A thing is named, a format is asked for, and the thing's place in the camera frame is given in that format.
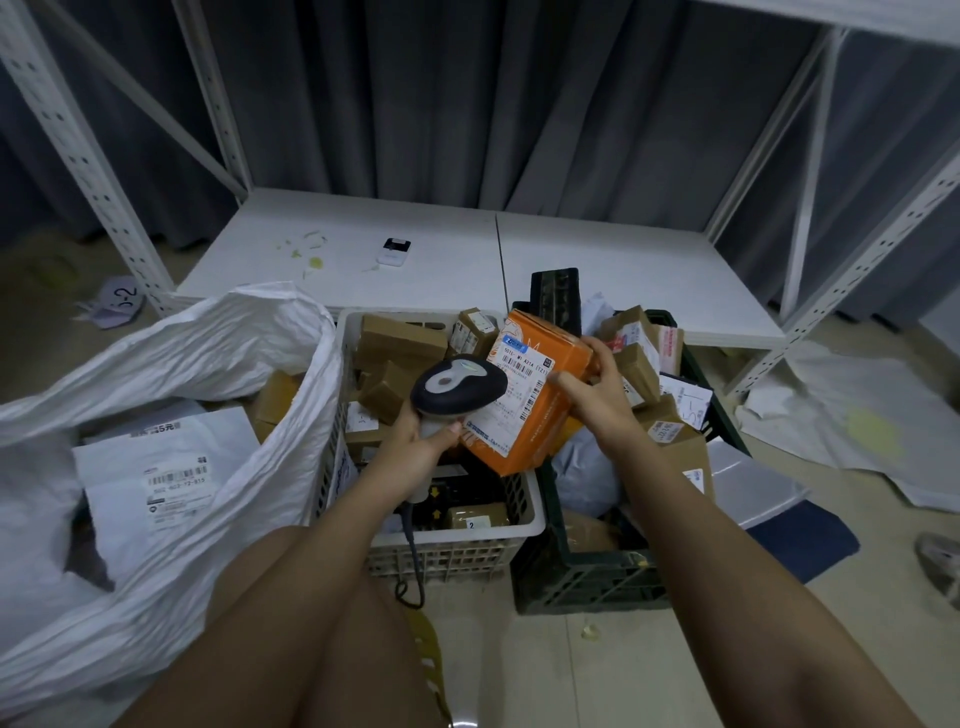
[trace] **barcode scanner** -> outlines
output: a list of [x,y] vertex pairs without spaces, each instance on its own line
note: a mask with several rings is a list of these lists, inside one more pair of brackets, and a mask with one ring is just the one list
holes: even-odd
[[[453,421],[499,400],[506,394],[508,383],[507,375],[501,369],[469,354],[460,354],[430,367],[420,375],[410,391],[410,402],[420,412],[420,437],[430,437]],[[423,568],[414,540],[414,503],[424,502],[429,495],[428,477],[400,506],[400,520],[413,556],[420,601],[413,603],[404,598],[407,582],[400,574],[397,575],[394,596],[411,609],[421,609],[425,600]]]

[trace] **orange box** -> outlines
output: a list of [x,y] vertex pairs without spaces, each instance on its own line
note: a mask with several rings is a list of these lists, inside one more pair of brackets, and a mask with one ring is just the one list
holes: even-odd
[[592,358],[593,350],[576,336],[511,311],[487,356],[510,385],[499,400],[467,417],[464,444],[500,475],[539,466],[570,411],[570,400],[546,377],[570,372],[585,379]]

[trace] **white plastic crate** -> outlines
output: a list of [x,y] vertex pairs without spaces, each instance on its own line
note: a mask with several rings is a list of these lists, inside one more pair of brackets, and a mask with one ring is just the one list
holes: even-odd
[[[490,311],[484,313],[492,316],[499,326],[503,325],[500,314]],[[345,308],[341,312],[337,319],[337,342],[344,355],[344,382],[330,440],[321,459],[318,517],[330,505],[330,484],[334,481],[338,443],[347,423],[347,404],[344,399],[349,391],[348,378],[353,374],[353,351],[360,338],[360,327],[365,314],[441,329],[447,338],[457,320],[456,313],[422,310],[374,311]],[[507,512],[511,521],[517,525],[415,532],[414,542],[417,544],[417,553],[427,579],[446,580],[451,576],[493,573],[504,569],[527,538],[537,536],[543,531],[546,519],[534,472],[508,475],[503,478],[503,483],[507,494]],[[373,537],[367,564],[374,576],[414,575],[413,557],[402,533]]]

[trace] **package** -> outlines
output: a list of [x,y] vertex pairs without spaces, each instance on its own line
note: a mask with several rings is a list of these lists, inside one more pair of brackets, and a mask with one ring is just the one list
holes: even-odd
[[375,455],[375,449],[390,433],[390,427],[381,423],[364,407],[353,392],[348,395],[347,423],[344,427],[344,441],[347,452],[355,463],[370,462]]
[[590,516],[566,508],[564,515],[564,530],[566,544],[574,553],[589,551],[618,551],[620,549],[620,532],[616,526],[592,519]]
[[446,349],[446,358],[468,353],[486,359],[499,332],[496,322],[480,313],[479,308],[468,308],[466,311],[461,311],[453,325],[453,331],[450,333],[450,344]]
[[632,407],[660,399],[660,354],[654,325],[635,305],[600,325],[598,338],[613,351],[616,368],[623,377],[623,391]]
[[286,416],[302,381],[302,375],[290,376],[275,371],[253,401],[245,406],[253,433],[261,445]]
[[511,311],[487,357],[507,374],[507,392],[467,417],[464,444],[499,475],[539,466],[570,410],[570,401],[547,383],[547,375],[586,378],[592,358],[593,350],[576,336]]
[[510,525],[504,503],[458,506],[447,510],[444,528],[496,528]]
[[679,376],[684,353],[684,330],[660,324],[653,324],[653,329],[656,335],[653,341],[660,355],[660,373]]
[[368,314],[363,317],[353,366],[372,372],[392,361],[418,376],[445,354],[446,335],[442,331]]
[[247,414],[227,407],[73,449],[97,552],[118,589],[166,531],[209,509],[258,447]]
[[416,375],[388,361],[376,374],[370,375],[357,401],[381,423],[392,425],[416,381]]
[[677,412],[672,395],[663,395],[660,401],[634,410],[634,417],[650,438],[681,473],[686,475],[700,492],[713,499],[713,476],[707,453],[707,440],[700,432],[684,422]]

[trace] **white shipping envelope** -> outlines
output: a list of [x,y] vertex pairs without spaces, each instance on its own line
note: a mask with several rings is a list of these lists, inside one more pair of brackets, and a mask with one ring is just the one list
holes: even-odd
[[97,552],[121,588],[157,539],[205,512],[259,447],[243,407],[73,448]]

